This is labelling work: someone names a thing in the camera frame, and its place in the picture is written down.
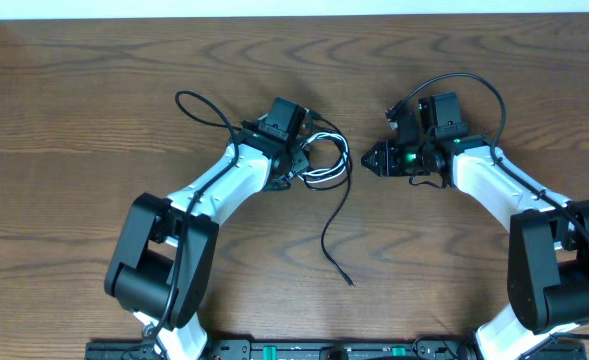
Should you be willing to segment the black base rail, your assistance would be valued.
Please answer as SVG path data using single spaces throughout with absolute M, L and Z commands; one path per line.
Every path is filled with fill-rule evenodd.
M 364 360 L 475 359 L 458 341 L 419 340 L 387 343 L 251 342 L 217 340 L 205 347 L 203 360 Z M 89 342 L 85 360 L 168 359 L 169 351 L 152 341 Z

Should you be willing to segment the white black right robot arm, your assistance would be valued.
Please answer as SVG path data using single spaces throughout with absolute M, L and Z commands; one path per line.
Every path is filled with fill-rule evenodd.
M 530 359 L 589 324 L 589 200 L 549 191 L 461 119 L 397 114 L 394 139 L 361 158 L 379 177 L 439 174 L 507 230 L 508 305 L 457 349 L 460 359 Z

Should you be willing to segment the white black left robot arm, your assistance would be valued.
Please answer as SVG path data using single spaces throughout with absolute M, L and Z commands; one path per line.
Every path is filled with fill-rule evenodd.
M 86 346 L 88 359 L 199 359 L 210 343 L 198 318 L 220 227 L 250 196 L 284 190 L 304 162 L 298 120 L 245 122 L 223 156 L 189 186 L 134 200 L 105 292 L 143 325 L 141 340 Z

